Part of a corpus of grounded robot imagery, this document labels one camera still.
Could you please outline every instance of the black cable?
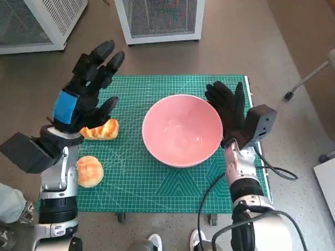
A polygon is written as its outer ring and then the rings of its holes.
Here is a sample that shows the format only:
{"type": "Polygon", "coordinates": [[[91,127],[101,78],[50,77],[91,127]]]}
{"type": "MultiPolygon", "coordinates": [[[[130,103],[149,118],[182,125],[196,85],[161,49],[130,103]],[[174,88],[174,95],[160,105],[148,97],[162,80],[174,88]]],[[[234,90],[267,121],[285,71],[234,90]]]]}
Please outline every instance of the black cable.
{"type": "Polygon", "coordinates": [[[203,210],[203,206],[205,204],[205,201],[207,199],[207,196],[209,194],[209,192],[213,189],[213,187],[215,187],[215,185],[217,184],[217,182],[219,182],[224,176],[225,176],[226,173],[223,173],[221,174],[219,177],[217,177],[217,179],[210,185],[210,187],[208,188],[201,204],[200,204],[200,208],[199,208],[199,212],[198,212],[198,223],[197,223],[197,228],[198,228],[198,235],[199,235],[199,243],[200,243],[200,246],[201,246],[201,249],[204,251],[204,247],[203,247],[203,239],[201,238],[201,231],[200,231],[200,214],[201,214],[201,211],[203,210]]]}
{"type": "Polygon", "coordinates": [[[280,168],[280,167],[274,167],[272,166],[269,162],[267,162],[267,160],[262,156],[262,154],[260,153],[260,151],[258,150],[258,148],[254,145],[253,147],[255,149],[255,152],[257,153],[257,155],[259,156],[259,158],[261,158],[261,160],[264,162],[265,166],[262,166],[262,167],[257,167],[257,168],[269,168],[271,169],[271,171],[273,171],[275,174],[277,174],[278,176],[284,178],[284,179],[287,179],[287,180],[297,180],[298,179],[298,176],[296,176],[294,173],[292,173],[291,171],[289,170],[286,170],[286,169],[283,169],[283,168],[280,168]],[[283,173],[287,173],[289,174],[290,176],[287,176],[285,174],[282,174],[281,172],[279,171],[282,171],[283,173]]]}
{"type": "Polygon", "coordinates": [[[304,248],[304,251],[308,251],[307,250],[307,246],[306,246],[306,243],[305,243],[305,239],[303,237],[303,234],[298,226],[298,224],[296,223],[296,221],[288,214],[288,213],[285,213],[283,211],[268,211],[266,213],[263,213],[263,214],[260,214],[256,217],[253,217],[253,218],[250,218],[250,219],[247,219],[247,220],[244,220],[244,221],[241,221],[241,222],[238,222],[238,223],[234,223],[234,224],[231,224],[229,226],[226,226],[224,227],[223,229],[219,230],[218,232],[216,232],[213,236],[213,238],[211,239],[211,246],[212,246],[212,249],[213,251],[217,251],[216,250],[216,239],[221,235],[223,234],[224,232],[228,231],[228,230],[231,230],[231,229],[234,229],[235,227],[239,227],[239,226],[242,226],[242,225],[245,225],[245,224],[248,224],[248,223],[251,223],[251,222],[255,222],[257,220],[260,220],[262,218],[265,218],[271,214],[281,214],[281,215],[284,215],[286,216],[294,225],[295,229],[297,230],[298,234],[299,234],[299,237],[300,237],[300,240],[301,240],[301,243],[303,245],[303,248],[304,248]]]}

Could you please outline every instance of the silver metal joint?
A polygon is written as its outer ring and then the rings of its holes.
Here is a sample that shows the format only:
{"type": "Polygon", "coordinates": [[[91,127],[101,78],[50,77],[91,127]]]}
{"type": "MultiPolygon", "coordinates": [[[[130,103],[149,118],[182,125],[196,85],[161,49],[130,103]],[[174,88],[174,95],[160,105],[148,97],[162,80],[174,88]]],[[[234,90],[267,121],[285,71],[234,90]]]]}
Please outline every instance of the silver metal joint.
{"type": "Polygon", "coordinates": [[[60,160],[41,174],[41,199],[57,199],[77,195],[78,146],[64,147],[60,160]]]}
{"type": "Polygon", "coordinates": [[[256,152],[253,147],[239,150],[236,141],[225,149],[226,180],[229,186],[241,178],[252,178],[259,182],[254,165],[255,158],[256,152]]]}
{"type": "Polygon", "coordinates": [[[33,232],[32,251],[35,251],[41,239],[49,239],[64,236],[66,233],[66,229],[71,229],[77,225],[78,225],[78,218],[61,223],[35,225],[33,232]]]}
{"type": "Polygon", "coordinates": [[[264,196],[260,195],[246,195],[238,198],[233,203],[233,208],[235,208],[238,204],[245,203],[247,206],[251,207],[264,207],[274,209],[271,201],[264,196]]]}

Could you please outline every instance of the white cart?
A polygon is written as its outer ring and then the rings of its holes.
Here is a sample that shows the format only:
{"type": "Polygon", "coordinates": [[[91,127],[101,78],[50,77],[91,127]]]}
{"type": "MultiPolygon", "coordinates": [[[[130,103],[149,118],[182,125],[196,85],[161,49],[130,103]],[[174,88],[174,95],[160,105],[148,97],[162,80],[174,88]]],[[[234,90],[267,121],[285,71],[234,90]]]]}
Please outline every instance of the white cart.
{"type": "Polygon", "coordinates": [[[201,38],[205,0],[115,0],[126,43],[201,38]]]}
{"type": "Polygon", "coordinates": [[[64,50],[87,0],[0,0],[0,54],[64,50]]]}

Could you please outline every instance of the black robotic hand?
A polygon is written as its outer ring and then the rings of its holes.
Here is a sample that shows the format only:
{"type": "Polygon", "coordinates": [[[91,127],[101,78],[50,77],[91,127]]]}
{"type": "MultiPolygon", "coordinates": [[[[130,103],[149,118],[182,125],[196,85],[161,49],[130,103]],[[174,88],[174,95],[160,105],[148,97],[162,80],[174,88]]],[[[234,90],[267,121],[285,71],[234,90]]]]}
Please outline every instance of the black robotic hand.
{"type": "Polygon", "coordinates": [[[109,114],[117,104],[117,97],[110,97],[100,108],[96,106],[100,89],[109,86],[125,58],[124,52],[120,51],[106,65],[101,65],[114,47],[114,42],[110,40],[89,55],[81,55],[72,71],[73,78],[61,90],[54,105],[52,124],[57,130],[76,133],[83,127],[101,126],[110,119],[109,114]]]}
{"type": "Polygon", "coordinates": [[[245,97],[242,82],[237,84],[235,94],[220,81],[207,85],[206,88],[205,96],[220,115],[224,127],[221,146],[225,148],[225,145],[230,143],[232,139],[236,139],[239,145],[245,145],[248,137],[242,130],[245,121],[245,97]]]}
{"type": "Polygon", "coordinates": [[[223,83],[216,81],[206,86],[205,96],[216,109],[224,126],[223,148],[236,140],[239,149],[254,146],[255,142],[265,137],[271,130],[277,112],[267,105],[249,109],[244,118],[245,97],[243,84],[237,84],[235,94],[223,83]]]}

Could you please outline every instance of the metal mesh panel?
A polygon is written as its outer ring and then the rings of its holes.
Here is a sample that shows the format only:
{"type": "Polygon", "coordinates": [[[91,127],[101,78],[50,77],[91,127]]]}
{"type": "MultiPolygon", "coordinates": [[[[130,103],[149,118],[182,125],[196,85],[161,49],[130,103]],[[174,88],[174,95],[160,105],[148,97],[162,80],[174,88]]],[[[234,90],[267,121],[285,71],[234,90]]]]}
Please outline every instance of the metal mesh panel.
{"type": "Polygon", "coordinates": [[[82,0],[43,0],[42,2],[63,35],[83,5],[82,0]]]}
{"type": "Polygon", "coordinates": [[[193,34],[197,0],[123,0],[132,38],[193,34]]]}
{"type": "Polygon", "coordinates": [[[23,0],[0,0],[0,45],[51,42],[23,0]]]}

